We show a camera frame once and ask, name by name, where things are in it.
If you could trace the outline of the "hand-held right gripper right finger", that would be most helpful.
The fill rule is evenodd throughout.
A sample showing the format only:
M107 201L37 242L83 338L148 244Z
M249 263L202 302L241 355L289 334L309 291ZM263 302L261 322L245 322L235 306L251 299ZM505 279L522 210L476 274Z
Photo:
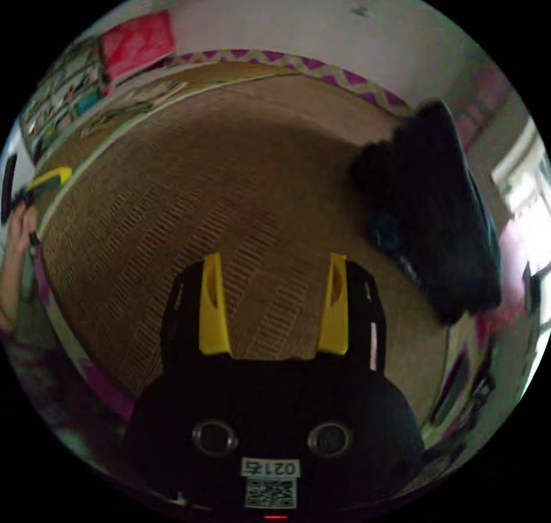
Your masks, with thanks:
M331 253L317 352L345 355L348 350L347 259Z

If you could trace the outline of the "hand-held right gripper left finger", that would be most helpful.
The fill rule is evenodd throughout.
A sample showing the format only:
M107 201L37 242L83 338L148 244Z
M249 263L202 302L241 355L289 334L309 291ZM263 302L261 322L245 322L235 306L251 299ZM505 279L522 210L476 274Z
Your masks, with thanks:
M232 356L220 253L203 260L199 305L199 349L205 356Z

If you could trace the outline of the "person's left hand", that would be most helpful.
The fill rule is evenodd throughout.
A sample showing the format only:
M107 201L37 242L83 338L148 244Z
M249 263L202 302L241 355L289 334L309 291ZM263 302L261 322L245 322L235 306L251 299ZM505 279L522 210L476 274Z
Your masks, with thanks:
M31 244L31 236L36 233L37 209L20 202L13 210L8 226L5 261L14 266L21 264Z

